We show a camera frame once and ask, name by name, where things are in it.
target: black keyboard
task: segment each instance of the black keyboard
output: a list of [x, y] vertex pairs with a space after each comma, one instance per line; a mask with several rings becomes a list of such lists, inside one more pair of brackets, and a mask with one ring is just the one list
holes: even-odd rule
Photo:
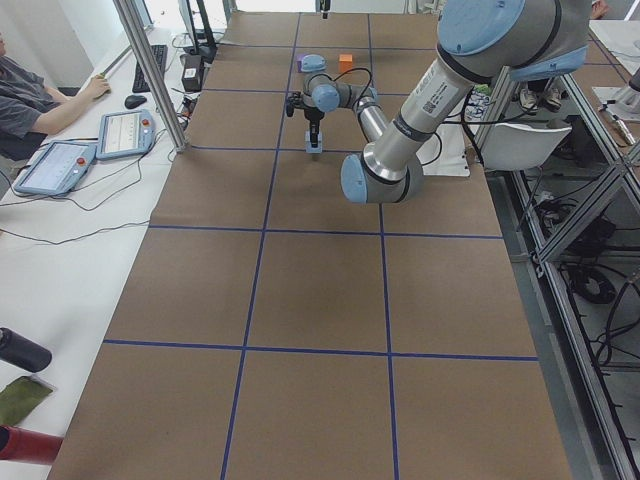
[[[166, 45], [151, 45], [151, 51], [153, 52], [153, 56], [158, 64], [158, 69], [160, 70], [160, 74], [164, 78], [164, 69], [167, 66], [167, 50], [168, 47]], [[151, 89], [144, 79], [144, 73], [142, 72], [142, 68], [140, 68], [140, 64], [136, 65], [136, 75], [133, 78], [133, 88], [131, 89], [133, 93], [142, 93], [142, 92], [150, 92]]]

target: red cylinder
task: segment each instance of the red cylinder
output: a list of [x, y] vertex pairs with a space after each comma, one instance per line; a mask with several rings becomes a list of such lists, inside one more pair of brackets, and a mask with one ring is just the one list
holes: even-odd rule
[[53, 465], [62, 440], [62, 437], [2, 425], [0, 460]]

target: green pouch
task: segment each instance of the green pouch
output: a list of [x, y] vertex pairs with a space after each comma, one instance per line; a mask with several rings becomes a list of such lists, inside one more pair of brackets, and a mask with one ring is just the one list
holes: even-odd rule
[[16, 425], [29, 415], [53, 390], [20, 377], [0, 392], [0, 425]]

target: person's hand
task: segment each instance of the person's hand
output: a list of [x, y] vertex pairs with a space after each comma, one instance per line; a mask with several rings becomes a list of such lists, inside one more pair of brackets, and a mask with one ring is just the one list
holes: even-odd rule
[[84, 89], [85, 95], [88, 95], [91, 99], [97, 100], [105, 93], [109, 93], [111, 88], [109, 82], [102, 75], [96, 75], [89, 81], [89, 85]]
[[591, 20], [602, 18], [609, 11], [609, 5], [605, 0], [598, 0], [591, 5]]

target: computer mouse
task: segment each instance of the computer mouse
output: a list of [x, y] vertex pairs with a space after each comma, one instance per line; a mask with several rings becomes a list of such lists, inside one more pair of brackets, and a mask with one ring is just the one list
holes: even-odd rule
[[142, 105], [146, 101], [147, 97], [144, 95], [129, 95], [124, 99], [124, 106], [131, 110], [132, 108]]

